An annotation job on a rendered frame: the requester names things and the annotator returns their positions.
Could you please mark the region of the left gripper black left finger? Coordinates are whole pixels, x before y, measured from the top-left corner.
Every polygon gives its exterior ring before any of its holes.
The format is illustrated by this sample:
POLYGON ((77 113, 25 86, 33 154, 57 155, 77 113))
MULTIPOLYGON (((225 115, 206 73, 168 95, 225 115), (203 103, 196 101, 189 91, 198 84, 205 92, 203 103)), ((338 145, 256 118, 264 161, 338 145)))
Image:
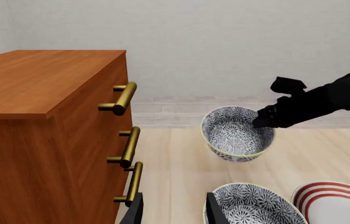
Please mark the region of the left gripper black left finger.
POLYGON ((128 208, 128 211, 119 222, 119 224, 141 224, 143 216, 143 194, 137 193, 134 200, 131 203, 131 206, 128 208))

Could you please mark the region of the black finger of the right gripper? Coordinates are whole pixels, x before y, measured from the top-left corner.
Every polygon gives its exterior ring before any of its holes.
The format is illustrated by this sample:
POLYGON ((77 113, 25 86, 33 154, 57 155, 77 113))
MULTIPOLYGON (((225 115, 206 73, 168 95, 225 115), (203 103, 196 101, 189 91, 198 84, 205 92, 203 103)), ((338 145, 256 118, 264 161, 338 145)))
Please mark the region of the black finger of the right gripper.
POLYGON ((255 128, 272 128, 273 120, 271 117, 258 116, 252 121, 255 128))

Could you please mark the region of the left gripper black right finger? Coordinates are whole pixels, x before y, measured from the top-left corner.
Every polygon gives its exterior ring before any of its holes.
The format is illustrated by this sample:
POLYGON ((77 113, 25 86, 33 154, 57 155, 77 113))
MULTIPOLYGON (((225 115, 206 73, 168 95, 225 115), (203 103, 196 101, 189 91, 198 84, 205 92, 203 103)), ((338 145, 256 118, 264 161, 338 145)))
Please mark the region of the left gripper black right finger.
POLYGON ((220 208, 214 193, 208 192, 206 194, 206 214, 208 218, 208 224, 230 224, 227 218, 224 216, 222 209, 220 208))

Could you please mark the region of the wooden cabinet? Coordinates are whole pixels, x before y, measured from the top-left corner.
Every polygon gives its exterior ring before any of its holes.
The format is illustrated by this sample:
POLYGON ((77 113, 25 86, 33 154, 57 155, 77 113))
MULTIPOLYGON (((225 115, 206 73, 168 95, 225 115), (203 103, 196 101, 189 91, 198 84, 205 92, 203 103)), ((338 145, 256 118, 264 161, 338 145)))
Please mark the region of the wooden cabinet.
POLYGON ((98 104, 129 82, 125 50, 0 54, 0 224, 114 224, 132 172, 106 159, 134 125, 98 104))

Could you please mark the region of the white plate with red rings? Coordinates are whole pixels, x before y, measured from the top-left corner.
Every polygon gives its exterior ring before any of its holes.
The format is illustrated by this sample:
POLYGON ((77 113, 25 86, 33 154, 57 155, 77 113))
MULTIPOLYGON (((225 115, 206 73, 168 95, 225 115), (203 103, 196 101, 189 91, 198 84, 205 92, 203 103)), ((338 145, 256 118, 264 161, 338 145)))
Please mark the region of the white plate with red rings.
POLYGON ((299 186, 291 202, 308 224, 350 224, 350 184, 318 181, 299 186))

